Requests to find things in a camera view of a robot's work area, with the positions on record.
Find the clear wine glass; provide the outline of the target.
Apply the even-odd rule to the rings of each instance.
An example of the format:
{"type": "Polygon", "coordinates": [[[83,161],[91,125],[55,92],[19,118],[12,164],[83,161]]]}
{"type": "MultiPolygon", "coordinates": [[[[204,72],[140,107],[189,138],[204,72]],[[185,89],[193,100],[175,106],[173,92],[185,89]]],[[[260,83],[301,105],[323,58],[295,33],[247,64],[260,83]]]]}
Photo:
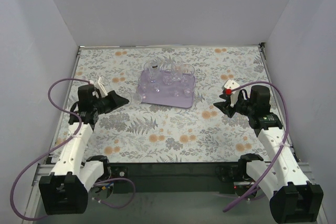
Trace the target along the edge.
{"type": "Polygon", "coordinates": [[[152,89],[155,93],[159,93],[161,91],[161,86],[159,83],[152,83],[152,89]]]}

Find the small faceted clear glass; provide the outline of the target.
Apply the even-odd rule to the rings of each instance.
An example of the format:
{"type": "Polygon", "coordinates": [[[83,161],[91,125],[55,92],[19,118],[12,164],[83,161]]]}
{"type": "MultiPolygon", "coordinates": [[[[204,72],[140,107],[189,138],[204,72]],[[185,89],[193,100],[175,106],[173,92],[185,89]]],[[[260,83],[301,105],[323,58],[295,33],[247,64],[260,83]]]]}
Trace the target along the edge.
{"type": "Polygon", "coordinates": [[[145,101],[148,98],[149,93],[145,91],[140,91],[142,101],[145,101]]]}

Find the tall clear glass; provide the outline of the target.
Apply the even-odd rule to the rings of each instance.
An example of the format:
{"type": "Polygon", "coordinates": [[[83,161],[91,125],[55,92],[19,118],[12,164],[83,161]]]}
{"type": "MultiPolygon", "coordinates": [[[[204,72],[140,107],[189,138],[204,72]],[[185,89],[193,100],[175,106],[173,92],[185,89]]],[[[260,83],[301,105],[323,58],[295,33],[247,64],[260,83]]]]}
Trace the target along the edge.
{"type": "Polygon", "coordinates": [[[171,64],[171,75],[173,81],[180,81],[182,78],[182,67],[183,59],[179,56],[175,56],[171,64]]]}

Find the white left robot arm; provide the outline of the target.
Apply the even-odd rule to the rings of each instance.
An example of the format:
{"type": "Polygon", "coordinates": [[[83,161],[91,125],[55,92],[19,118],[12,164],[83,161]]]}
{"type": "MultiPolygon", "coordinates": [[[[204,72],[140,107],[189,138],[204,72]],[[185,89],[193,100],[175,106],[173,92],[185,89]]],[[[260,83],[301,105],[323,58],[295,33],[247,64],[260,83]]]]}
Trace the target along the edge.
{"type": "Polygon", "coordinates": [[[78,88],[78,101],[72,105],[68,121],[71,139],[63,146],[50,174],[39,181],[46,214],[82,214],[86,211],[90,189],[96,182],[111,177],[106,156],[92,156],[83,161],[87,143],[99,115],[128,103],[128,99],[115,91],[106,92],[92,84],[78,88]]]}

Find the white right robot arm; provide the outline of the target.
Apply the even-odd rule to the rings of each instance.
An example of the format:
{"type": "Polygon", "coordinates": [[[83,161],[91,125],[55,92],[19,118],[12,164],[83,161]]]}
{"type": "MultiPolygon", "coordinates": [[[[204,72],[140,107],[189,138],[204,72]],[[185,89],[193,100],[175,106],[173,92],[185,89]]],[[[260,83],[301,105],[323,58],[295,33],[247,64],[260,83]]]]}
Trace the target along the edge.
{"type": "Polygon", "coordinates": [[[264,81],[252,82],[249,84],[250,95],[247,95],[244,86],[228,80],[220,95],[223,101],[214,103],[229,118],[235,113],[246,116],[271,159],[267,165],[256,154],[240,158],[243,176],[250,177],[255,183],[223,211],[228,212],[259,187],[269,200],[271,215],[276,223],[315,222],[322,204],[323,190],[301,170],[286,143],[288,130],[270,110],[271,85],[264,81]]]}

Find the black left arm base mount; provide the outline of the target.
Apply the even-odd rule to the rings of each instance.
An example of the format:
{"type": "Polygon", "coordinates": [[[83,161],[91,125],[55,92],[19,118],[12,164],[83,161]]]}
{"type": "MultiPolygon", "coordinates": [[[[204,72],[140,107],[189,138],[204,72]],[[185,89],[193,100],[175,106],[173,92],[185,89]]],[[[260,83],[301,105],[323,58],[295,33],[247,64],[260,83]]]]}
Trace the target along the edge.
{"type": "Polygon", "coordinates": [[[128,178],[129,169],[125,165],[108,164],[104,167],[102,181],[112,178],[128,178]]]}

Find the clear stemmed glass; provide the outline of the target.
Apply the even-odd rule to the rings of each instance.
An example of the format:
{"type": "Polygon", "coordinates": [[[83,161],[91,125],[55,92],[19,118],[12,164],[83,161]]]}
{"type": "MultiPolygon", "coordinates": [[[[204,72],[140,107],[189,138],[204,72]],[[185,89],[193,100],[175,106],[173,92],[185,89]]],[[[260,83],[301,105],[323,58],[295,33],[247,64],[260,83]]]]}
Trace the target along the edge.
{"type": "Polygon", "coordinates": [[[149,81],[155,82],[156,78],[160,72],[160,64],[158,60],[149,60],[148,62],[148,70],[149,70],[149,81]]]}

